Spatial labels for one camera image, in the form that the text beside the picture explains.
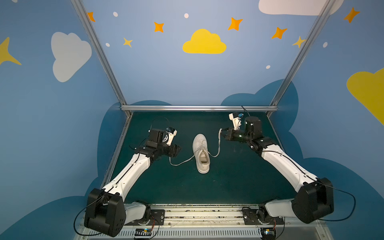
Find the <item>aluminium frame post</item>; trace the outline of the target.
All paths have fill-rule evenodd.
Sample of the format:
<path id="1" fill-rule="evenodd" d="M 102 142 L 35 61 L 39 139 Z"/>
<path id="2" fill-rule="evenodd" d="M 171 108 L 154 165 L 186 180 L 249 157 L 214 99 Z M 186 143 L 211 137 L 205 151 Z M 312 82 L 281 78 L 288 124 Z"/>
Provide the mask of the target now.
<path id="1" fill-rule="evenodd" d="M 331 10 L 333 6 L 335 5 L 337 1 L 335 0 L 328 0 L 325 1 L 325 4 L 323 8 L 321 9 L 318 17 L 316 18 L 312 28 L 310 29 L 307 39 L 300 48 L 292 66 L 290 67 L 286 77 L 282 81 L 280 87 L 278 88 L 275 96 L 273 97 L 269 110 L 266 112 L 267 117 L 270 118 L 273 112 L 276 112 L 278 110 L 278 104 L 280 100 L 282 99 L 283 95 L 287 91 L 290 83 L 292 82 L 293 78 L 295 77 L 296 73 L 298 72 L 300 66 L 302 65 L 305 57 L 309 53 L 312 45 L 314 44 L 315 40 L 317 39 L 318 35 L 322 31 L 324 25 L 326 24 L 328 18 L 331 15 Z"/>
<path id="2" fill-rule="evenodd" d="M 88 13 L 86 12 L 86 8 L 84 6 L 84 3 L 83 1 L 79 1 L 79 0 L 71 0 L 71 3 L 92 43 L 92 46 L 100 60 L 100 63 L 107 75 L 107 78 L 120 102 L 120 105 L 121 105 L 121 110 L 123 112 L 125 112 L 126 116 L 128 118 L 131 118 L 132 117 L 132 113 L 130 110 L 123 110 L 122 109 L 122 106 L 123 105 L 126 105 L 127 102 L 126 102 L 126 99 L 124 97 L 124 94 L 122 92 L 122 89 L 116 79 L 116 76 L 111 68 L 111 65 L 107 59 L 107 56 L 103 50 L 103 47 L 99 41 L 99 38 L 95 32 L 95 29 L 92 25 L 92 21 L 90 20 L 89 16 L 88 16 Z"/>

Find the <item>white sneaker shoe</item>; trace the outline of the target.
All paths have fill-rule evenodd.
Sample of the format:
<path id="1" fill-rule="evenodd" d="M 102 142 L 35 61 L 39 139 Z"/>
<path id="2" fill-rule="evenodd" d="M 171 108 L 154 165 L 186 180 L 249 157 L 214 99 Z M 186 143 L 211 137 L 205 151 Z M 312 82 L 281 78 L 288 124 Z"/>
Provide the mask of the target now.
<path id="1" fill-rule="evenodd" d="M 208 152 L 207 139 L 203 134 L 195 136 L 193 141 L 193 152 L 198 172 L 201 174 L 208 173 L 210 170 L 210 154 Z"/>

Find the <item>green table mat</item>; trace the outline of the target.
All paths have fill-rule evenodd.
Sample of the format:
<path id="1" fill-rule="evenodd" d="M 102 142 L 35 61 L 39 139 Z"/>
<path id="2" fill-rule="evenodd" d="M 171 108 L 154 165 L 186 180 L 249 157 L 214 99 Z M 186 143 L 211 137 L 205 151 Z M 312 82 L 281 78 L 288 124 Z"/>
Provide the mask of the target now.
<path id="1" fill-rule="evenodd" d="M 182 149 L 173 164 L 193 155 L 197 134 L 207 138 L 209 152 L 218 152 L 218 131 L 232 126 L 221 112 L 136 112 L 131 119 L 115 165 L 116 176 L 131 160 L 134 149 L 144 144 L 150 128 L 177 130 L 174 144 Z M 292 199 L 291 184 L 248 145 L 221 139 L 221 153 L 211 158 L 210 170 L 201 174 L 195 159 L 173 167 L 169 158 L 156 160 L 137 180 L 126 203 L 150 204 L 260 204 L 274 199 Z"/>

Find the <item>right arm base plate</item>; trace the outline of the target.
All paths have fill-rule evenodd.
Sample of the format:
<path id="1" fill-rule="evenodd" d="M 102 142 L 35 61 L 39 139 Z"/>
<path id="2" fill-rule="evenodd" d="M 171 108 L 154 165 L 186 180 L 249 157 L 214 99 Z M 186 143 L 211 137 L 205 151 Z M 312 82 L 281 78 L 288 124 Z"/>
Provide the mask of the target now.
<path id="1" fill-rule="evenodd" d="M 264 208 L 243 207 L 241 212 L 245 225 L 283 225 L 285 223 L 283 218 L 271 217 Z"/>

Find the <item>green circuit board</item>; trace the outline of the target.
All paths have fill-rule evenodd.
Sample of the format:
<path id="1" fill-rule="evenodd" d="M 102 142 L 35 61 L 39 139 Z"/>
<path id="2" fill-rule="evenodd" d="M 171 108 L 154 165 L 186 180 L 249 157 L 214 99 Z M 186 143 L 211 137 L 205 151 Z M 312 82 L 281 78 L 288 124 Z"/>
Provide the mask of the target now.
<path id="1" fill-rule="evenodd" d="M 134 229 L 133 238 L 138 239 L 150 239 L 153 236 L 153 230 L 149 228 L 136 228 Z"/>
<path id="2" fill-rule="evenodd" d="M 261 240 L 275 240 L 276 230 L 270 228 L 261 228 Z"/>

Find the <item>right aluminium frame post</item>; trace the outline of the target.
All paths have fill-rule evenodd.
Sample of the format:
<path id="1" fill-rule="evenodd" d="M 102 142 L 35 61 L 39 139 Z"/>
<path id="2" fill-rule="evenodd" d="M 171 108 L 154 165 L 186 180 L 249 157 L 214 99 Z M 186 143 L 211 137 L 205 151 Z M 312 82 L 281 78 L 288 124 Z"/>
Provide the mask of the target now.
<path id="1" fill-rule="evenodd" d="M 310 29 L 307 39 L 300 48 L 292 66 L 290 67 L 286 77 L 282 81 L 280 87 L 278 88 L 275 96 L 273 97 L 269 110 L 266 112 L 267 117 L 270 118 L 273 112 L 276 112 L 278 110 L 278 104 L 280 100 L 282 99 L 283 95 L 287 91 L 290 83 L 292 82 L 293 78 L 295 77 L 296 73 L 298 72 L 300 66 L 302 65 L 305 57 L 309 53 L 312 45 L 314 44 L 315 40 L 317 39 L 318 35 L 322 31 L 324 25 L 326 24 L 328 18 L 331 15 L 331 10 L 333 6 L 335 5 L 337 1 L 335 0 L 328 0 L 325 1 L 325 4 L 323 8 L 321 9 L 318 17 L 316 18 L 312 28 Z"/>

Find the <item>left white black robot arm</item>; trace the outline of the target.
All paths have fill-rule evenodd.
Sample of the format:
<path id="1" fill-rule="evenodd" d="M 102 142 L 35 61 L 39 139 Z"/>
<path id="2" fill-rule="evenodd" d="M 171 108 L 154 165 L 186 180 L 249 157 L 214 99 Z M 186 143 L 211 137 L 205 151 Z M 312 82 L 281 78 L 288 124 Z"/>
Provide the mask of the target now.
<path id="1" fill-rule="evenodd" d="M 149 206 L 133 202 L 125 206 L 125 199 L 139 177 L 161 156 L 176 157 L 181 147 L 175 144 L 160 144 L 156 148 L 142 147 L 123 170 L 101 189 L 93 189 L 88 195 L 84 226 L 97 231 L 94 236 L 105 234 L 115 237 L 127 223 L 147 219 Z"/>

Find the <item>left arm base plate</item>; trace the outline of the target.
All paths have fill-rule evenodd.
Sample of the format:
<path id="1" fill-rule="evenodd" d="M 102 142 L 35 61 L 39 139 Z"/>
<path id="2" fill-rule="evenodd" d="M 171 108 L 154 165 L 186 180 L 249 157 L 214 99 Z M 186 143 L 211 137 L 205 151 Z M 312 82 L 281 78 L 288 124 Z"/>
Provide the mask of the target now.
<path id="1" fill-rule="evenodd" d="M 145 213 L 144 217 L 140 220 L 134 220 L 126 223 L 125 226 L 163 226 L 165 221 L 165 210 L 151 210 L 151 213 Z"/>

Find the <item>right green circuit board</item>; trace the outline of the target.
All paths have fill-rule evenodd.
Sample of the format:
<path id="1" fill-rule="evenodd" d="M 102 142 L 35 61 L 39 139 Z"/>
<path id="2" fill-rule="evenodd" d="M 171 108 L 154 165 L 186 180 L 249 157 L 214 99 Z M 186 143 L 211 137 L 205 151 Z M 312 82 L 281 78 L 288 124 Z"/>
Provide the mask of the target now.
<path id="1" fill-rule="evenodd" d="M 270 228 L 261 228 L 261 240 L 275 240 L 276 230 Z"/>

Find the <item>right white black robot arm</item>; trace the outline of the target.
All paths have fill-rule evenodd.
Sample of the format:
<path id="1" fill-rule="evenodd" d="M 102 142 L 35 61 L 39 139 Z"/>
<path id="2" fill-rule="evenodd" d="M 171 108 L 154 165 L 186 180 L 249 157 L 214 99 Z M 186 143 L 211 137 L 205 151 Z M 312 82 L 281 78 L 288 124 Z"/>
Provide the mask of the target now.
<path id="1" fill-rule="evenodd" d="M 261 224 L 269 224 L 277 217 L 297 218 L 304 224 L 324 220 L 335 210 L 334 192 L 337 190 L 327 178 L 318 178 L 289 157 L 271 138 L 263 135 L 262 122 L 255 116 L 245 118 L 243 114 L 231 113 L 233 127 L 222 130 L 227 141 L 246 143 L 251 150 L 271 164 L 296 191 L 293 199 L 272 200 L 256 212 Z"/>

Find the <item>left green circuit board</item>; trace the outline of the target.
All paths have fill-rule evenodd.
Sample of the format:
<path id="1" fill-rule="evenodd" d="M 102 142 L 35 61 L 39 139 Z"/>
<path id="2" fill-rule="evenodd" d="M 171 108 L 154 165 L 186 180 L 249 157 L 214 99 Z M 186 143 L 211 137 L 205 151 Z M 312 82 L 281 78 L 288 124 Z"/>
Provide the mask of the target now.
<path id="1" fill-rule="evenodd" d="M 150 239 L 153 236 L 153 230 L 149 228 L 136 228 L 134 229 L 133 238 L 138 239 Z"/>

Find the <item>horizontal aluminium frame bar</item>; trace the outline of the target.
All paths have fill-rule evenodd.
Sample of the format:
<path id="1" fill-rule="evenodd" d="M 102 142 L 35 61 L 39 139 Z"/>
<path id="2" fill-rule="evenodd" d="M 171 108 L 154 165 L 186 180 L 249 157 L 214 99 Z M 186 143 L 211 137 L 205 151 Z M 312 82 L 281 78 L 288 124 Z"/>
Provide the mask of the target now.
<path id="1" fill-rule="evenodd" d="M 160 111 L 160 112 L 276 112 L 276 106 L 159 106 L 159 105 L 122 105 L 123 111 Z"/>

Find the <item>left aluminium frame post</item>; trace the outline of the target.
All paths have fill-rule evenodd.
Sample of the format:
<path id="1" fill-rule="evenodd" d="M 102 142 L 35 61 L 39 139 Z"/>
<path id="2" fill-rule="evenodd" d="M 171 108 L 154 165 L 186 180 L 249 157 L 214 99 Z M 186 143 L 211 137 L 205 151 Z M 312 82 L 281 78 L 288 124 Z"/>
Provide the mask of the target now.
<path id="1" fill-rule="evenodd" d="M 126 105 L 127 102 L 126 102 L 126 99 L 124 97 L 124 94 L 122 92 L 122 89 L 116 79 L 116 76 L 111 68 L 111 65 L 107 59 L 107 56 L 103 50 L 103 47 L 99 41 L 99 38 L 95 32 L 95 29 L 92 25 L 92 21 L 90 20 L 89 16 L 88 16 L 88 13 L 86 12 L 86 8 L 84 6 L 84 3 L 83 1 L 79 1 L 79 0 L 71 0 L 71 3 L 92 43 L 92 46 L 100 60 L 100 63 L 107 75 L 107 78 L 120 102 L 120 105 L 121 105 L 121 110 L 123 112 L 125 112 L 126 116 L 128 118 L 131 118 L 132 117 L 132 113 L 130 110 L 123 110 L 122 109 L 122 106 L 123 105 Z"/>

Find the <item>aluminium rail base frame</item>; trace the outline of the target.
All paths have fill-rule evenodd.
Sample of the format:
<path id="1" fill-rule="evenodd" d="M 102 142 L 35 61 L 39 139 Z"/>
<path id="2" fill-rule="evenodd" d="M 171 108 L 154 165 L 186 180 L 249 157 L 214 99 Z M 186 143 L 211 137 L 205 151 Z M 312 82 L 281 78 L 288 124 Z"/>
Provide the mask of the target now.
<path id="1" fill-rule="evenodd" d="M 245 225 L 241 209 L 258 205 L 239 204 L 153 204 L 151 210 L 165 210 L 164 225 L 123 226 L 114 238 L 134 240 L 134 229 L 153 230 L 150 239 L 138 240 L 261 240 L 261 228 L 276 230 L 277 240 L 331 240 L 323 221 L 304 224 L 297 218 L 283 218 L 283 225 Z"/>

